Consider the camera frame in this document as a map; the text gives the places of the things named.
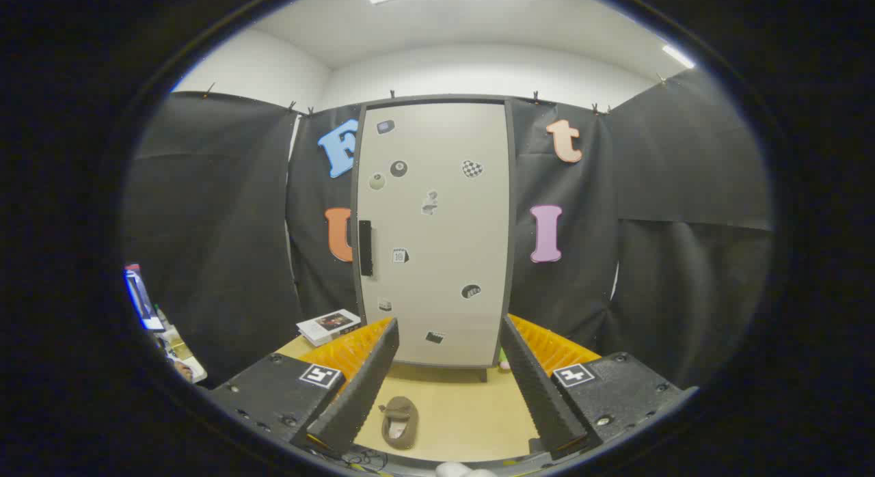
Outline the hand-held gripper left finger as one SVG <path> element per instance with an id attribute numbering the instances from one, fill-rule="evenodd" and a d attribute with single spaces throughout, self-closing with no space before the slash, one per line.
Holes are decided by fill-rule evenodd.
<path id="1" fill-rule="evenodd" d="M 271 353 L 208 398 L 278 446 L 338 457 L 362 430 L 399 344 L 397 320 L 385 318 L 300 357 Z"/>

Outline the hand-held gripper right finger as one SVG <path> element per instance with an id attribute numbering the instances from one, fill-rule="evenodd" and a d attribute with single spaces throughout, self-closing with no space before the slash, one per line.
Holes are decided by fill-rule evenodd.
<path id="1" fill-rule="evenodd" d="M 501 319 L 499 339 L 543 451 L 552 457 L 588 456 L 623 443 L 698 392 L 631 353 L 599 355 L 515 315 Z"/>

